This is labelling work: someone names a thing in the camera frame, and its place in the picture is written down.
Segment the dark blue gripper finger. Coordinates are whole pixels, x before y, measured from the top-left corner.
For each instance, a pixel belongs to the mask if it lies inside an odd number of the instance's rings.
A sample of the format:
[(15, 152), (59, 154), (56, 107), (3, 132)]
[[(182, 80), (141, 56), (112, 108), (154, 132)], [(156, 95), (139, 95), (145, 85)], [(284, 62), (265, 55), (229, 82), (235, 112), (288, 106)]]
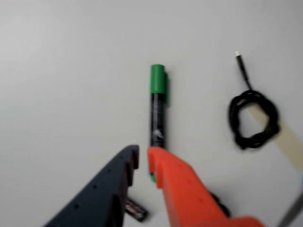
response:
[(126, 146), (46, 226), (121, 227), (138, 167), (139, 146)]

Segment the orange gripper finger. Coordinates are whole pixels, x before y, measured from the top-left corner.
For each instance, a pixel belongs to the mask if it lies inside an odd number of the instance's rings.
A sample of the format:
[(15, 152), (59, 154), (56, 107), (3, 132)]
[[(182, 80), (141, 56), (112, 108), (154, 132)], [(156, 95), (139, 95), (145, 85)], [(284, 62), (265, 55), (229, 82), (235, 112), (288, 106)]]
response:
[(162, 189), (172, 227), (261, 227), (254, 217), (230, 218), (202, 184), (193, 168), (160, 147), (148, 147), (149, 172)]

